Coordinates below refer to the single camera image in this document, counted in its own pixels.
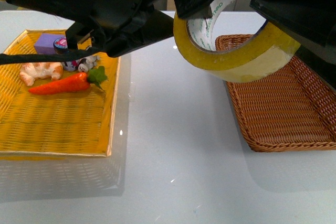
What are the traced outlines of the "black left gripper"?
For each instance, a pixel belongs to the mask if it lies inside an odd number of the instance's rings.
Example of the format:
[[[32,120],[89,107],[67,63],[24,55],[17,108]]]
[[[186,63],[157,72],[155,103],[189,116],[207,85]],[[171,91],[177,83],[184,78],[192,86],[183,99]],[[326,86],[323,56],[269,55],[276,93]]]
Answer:
[[[86,38],[95,50],[119,57],[173,36],[173,18],[155,0],[4,0],[9,4],[73,21],[68,47]]]

